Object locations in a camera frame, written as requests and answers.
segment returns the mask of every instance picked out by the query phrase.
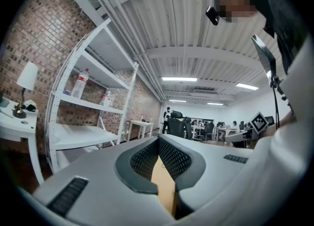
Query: black vent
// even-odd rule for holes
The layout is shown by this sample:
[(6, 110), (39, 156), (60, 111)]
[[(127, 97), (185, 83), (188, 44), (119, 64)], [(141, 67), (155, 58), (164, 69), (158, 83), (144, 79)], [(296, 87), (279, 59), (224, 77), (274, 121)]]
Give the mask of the black vent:
[(161, 138), (159, 138), (159, 155), (173, 180), (186, 171), (192, 163), (189, 155)]
[(235, 162), (243, 163), (243, 164), (245, 164), (247, 162), (247, 160), (249, 159), (249, 158), (245, 158), (245, 157), (236, 156), (233, 154), (227, 154), (224, 156), (224, 158), (227, 160), (230, 160), (230, 161), (235, 161)]
[(74, 178), (48, 205), (59, 216), (65, 217), (75, 201), (88, 184), (88, 180), (79, 177)]
[(152, 179), (153, 169), (157, 160), (158, 141), (155, 141), (135, 153), (131, 157), (130, 165), (136, 173), (150, 181)]

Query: shelf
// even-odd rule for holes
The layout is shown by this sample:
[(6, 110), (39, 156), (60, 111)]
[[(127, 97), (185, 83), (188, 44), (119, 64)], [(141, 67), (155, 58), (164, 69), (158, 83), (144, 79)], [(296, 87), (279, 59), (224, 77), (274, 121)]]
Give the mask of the shelf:
[(68, 166), (71, 162), (79, 159), (83, 154), (98, 150), (96, 146), (89, 146), (79, 149), (58, 150), (56, 156), (60, 170)]
[(118, 79), (112, 72), (106, 67), (100, 64), (95, 58), (93, 58), (86, 51), (80, 50), (78, 53), (78, 61), (75, 64), (75, 69), (84, 71), (89, 69), (89, 74), (93, 78), (93, 81), (98, 82), (109, 88), (125, 88), (130, 89), (127, 84)]
[(109, 22), (88, 44), (88, 47), (114, 70), (134, 69), (134, 62), (120, 45), (123, 44), (124, 47), (127, 47), (127, 44), (119, 35), (114, 24)]
[(55, 150), (82, 148), (118, 139), (118, 135), (97, 126), (73, 126), (54, 124), (57, 143), (51, 144)]
[(64, 100), (64, 101), (69, 102), (69, 103), (77, 104), (80, 106), (86, 106), (86, 107), (90, 107), (93, 109), (102, 110), (102, 111), (106, 111), (106, 112), (112, 112), (112, 113), (116, 113), (116, 114), (122, 114), (123, 113), (123, 110), (115, 109), (115, 108), (108, 107), (108, 106), (98, 105), (98, 104), (95, 104), (92, 102), (88, 102), (85, 100), (74, 98), (70, 95), (59, 94), (58, 96), (60, 97), (61, 100)]

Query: white wall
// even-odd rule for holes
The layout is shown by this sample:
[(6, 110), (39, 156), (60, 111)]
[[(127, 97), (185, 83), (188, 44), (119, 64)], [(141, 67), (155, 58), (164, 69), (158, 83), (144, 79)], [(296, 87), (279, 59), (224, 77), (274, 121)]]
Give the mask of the white wall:
[[(290, 111), (288, 102), (283, 101), (279, 94), (277, 96), (279, 118), (280, 120)], [(261, 112), (264, 116), (273, 116), (276, 120), (275, 100), (272, 89), (262, 90), (262, 92), (253, 93), (245, 100), (238, 100), (235, 104), (230, 105), (224, 110), (224, 122), (227, 125), (236, 121), (239, 124), (241, 121), (248, 122), (257, 112)]]
[(171, 110), (179, 111), (183, 116), (200, 119), (214, 119), (215, 122), (221, 121), (224, 117), (224, 108), (212, 108), (209, 106), (195, 106), (171, 103), (168, 104)]

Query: fluorescent light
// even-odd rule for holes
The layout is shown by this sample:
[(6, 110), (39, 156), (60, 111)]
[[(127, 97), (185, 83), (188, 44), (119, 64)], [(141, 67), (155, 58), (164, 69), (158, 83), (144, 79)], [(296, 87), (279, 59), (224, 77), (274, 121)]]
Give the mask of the fluorescent light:
[(197, 81), (197, 78), (184, 78), (184, 77), (162, 77), (163, 80), (171, 81)]
[(186, 102), (186, 100), (169, 100), (169, 101)]
[(207, 105), (218, 105), (218, 106), (222, 106), (223, 105), (223, 103), (207, 103)]
[(257, 89), (258, 89), (258, 87), (253, 87), (253, 86), (245, 85), (245, 84), (241, 84), (241, 83), (239, 83), (239, 84), (237, 85), (237, 87), (248, 88), (248, 89), (251, 89), (251, 90), (257, 90)]

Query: ceiling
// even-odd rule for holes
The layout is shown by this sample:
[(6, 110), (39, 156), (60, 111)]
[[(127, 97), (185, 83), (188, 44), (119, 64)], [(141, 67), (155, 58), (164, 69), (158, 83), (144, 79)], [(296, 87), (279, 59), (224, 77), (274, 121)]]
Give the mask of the ceiling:
[[(251, 41), (258, 35), (280, 66), (276, 39), (263, 31), (257, 14), (239, 23), (205, 16), (212, 0), (75, 0), (99, 25), (110, 17), (123, 36), (125, 48), (138, 61), (153, 92), (161, 100), (229, 104), (247, 91), (237, 83), (267, 85)], [(161, 77), (197, 77), (196, 82), (164, 82)]]

